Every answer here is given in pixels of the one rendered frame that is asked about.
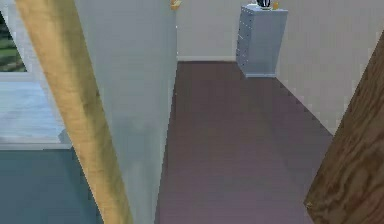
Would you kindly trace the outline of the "light wooden door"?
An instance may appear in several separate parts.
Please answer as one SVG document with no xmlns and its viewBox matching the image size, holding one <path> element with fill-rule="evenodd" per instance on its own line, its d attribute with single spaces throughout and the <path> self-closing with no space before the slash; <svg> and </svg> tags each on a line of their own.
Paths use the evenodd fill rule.
<svg viewBox="0 0 384 224">
<path fill-rule="evenodd" d="M 134 224 L 74 0 L 15 0 L 104 224 Z"/>
</svg>

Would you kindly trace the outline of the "white framed window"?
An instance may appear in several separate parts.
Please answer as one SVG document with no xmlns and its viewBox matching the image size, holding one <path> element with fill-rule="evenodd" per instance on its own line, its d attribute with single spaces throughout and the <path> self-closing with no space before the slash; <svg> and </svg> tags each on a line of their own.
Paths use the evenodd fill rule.
<svg viewBox="0 0 384 224">
<path fill-rule="evenodd" d="M 36 82 L 33 55 L 16 10 L 0 9 L 0 82 Z"/>
</svg>

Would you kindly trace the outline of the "pale blue chest of drawers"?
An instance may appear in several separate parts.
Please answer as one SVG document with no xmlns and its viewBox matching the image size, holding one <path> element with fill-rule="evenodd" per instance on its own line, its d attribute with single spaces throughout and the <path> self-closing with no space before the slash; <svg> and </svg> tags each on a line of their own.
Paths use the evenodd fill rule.
<svg viewBox="0 0 384 224">
<path fill-rule="evenodd" d="M 241 7 L 236 62 L 246 77 L 275 77 L 288 11 Z"/>
</svg>

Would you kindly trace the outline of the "dark brown wooden door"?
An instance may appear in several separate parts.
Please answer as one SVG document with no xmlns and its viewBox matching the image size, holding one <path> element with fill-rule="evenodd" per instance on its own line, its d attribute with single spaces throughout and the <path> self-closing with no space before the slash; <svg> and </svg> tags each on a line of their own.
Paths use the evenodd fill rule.
<svg viewBox="0 0 384 224">
<path fill-rule="evenodd" d="M 384 31 L 304 205 L 314 224 L 384 224 Z"/>
</svg>

